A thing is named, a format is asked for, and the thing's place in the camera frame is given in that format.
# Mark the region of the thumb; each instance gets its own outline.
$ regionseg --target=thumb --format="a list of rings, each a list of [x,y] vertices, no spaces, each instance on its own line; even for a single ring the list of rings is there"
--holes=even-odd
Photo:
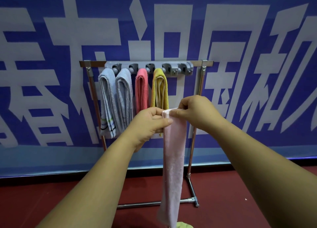
[[[161,118],[154,120],[154,128],[155,130],[163,129],[169,125],[171,125],[173,120],[171,118]]]
[[[184,109],[172,109],[170,110],[170,116],[176,118],[186,118],[187,110]]]

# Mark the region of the towel rack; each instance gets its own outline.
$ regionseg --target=towel rack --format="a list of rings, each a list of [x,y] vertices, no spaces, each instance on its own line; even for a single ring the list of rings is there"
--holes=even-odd
[[[199,60],[199,61],[89,61],[89,60],[85,60],[85,61],[79,61],[80,66],[82,68],[85,68],[87,71],[87,75],[89,78],[89,85],[90,85],[90,89],[91,89],[91,93],[92,93],[92,97],[93,97],[93,104],[95,106],[95,111],[96,111],[96,115],[97,115],[97,121],[98,121],[98,126],[100,129],[101,126],[101,119],[100,119],[100,111],[99,111],[99,105],[98,105],[98,99],[97,99],[97,92],[96,92],[96,87],[95,87],[95,82],[93,80],[93,71],[92,71],[92,67],[106,67],[106,63],[110,64],[112,68],[121,68],[121,64],[124,63],[125,65],[128,64],[127,68],[129,68],[131,73],[135,73],[137,72],[137,70],[135,70],[135,68],[148,68],[149,70],[147,70],[148,73],[152,73],[154,71],[154,69],[151,70],[151,66],[147,66],[146,64],[162,64],[162,69],[164,68],[165,71],[167,71],[169,74],[171,74],[172,76],[175,76],[177,74],[187,74],[187,75],[191,75],[192,72],[190,73],[189,71],[192,70],[191,67],[188,67],[187,64],[189,63],[190,66],[193,67],[197,67],[200,69],[200,72],[196,73],[196,75],[200,75],[200,82],[199,82],[199,86],[198,86],[198,95],[202,94],[203,91],[203,86],[204,86],[204,77],[205,77],[205,73],[206,73],[206,67],[210,67],[213,66],[214,62],[213,61],[209,61],[209,60]],[[170,67],[174,67],[175,72],[173,72],[173,69],[171,68],[170,71],[166,70],[166,67],[169,67],[169,64],[177,64],[177,66],[175,65],[170,65]],[[196,138],[196,128],[193,127],[193,133],[192,133],[192,143],[191,143],[191,154],[189,157],[189,163],[188,163],[188,169],[187,169],[187,175],[185,177],[189,190],[191,192],[192,197],[188,198],[188,199],[181,199],[180,203],[195,203],[196,207],[199,207],[199,203],[194,191],[194,187],[192,185],[191,182],[191,169],[192,169],[192,159],[193,159],[193,153],[194,153],[194,146],[195,146],[195,138]],[[105,141],[105,137],[101,136],[101,142],[103,145],[104,150],[107,149],[106,146],[106,141]],[[117,209],[126,209],[126,208],[138,208],[138,207],[148,207],[148,206],[159,206],[161,204],[161,201],[154,201],[154,202],[142,202],[142,203],[133,203],[133,204],[123,204],[123,205],[118,205]]]

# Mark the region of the forearm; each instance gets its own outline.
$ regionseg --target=forearm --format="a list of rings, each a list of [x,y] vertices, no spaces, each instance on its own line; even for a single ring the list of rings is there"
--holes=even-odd
[[[317,178],[225,121],[220,144],[272,227],[317,227]]]
[[[121,135],[39,227],[111,227],[133,146]]]

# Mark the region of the person's left hand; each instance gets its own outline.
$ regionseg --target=person's left hand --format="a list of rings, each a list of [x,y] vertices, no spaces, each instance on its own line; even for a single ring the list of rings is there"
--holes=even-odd
[[[131,141],[135,141],[134,152],[139,151],[153,134],[162,133],[163,128],[173,122],[170,118],[162,118],[162,111],[164,110],[157,107],[140,111],[123,132],[123,135],[126,135]]]

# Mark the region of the light pink towel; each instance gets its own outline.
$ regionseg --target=light pink towel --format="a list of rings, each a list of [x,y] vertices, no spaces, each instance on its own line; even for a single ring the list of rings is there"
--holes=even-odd
[[[145,68],[140,68],[138,70],[137,77],[135,79],[135,103],[136,103],[136,112],[139,113],[143,109],[147,109],[148,106],[148,80],[147,80],[147,71]]]
[[[164,225],[176,228],[183,183],[187,123],[184,119],[170,117],[170,110],[162,112],[163,118],[172,118],[173,123],[164,128],[163,196],[158,219]]]

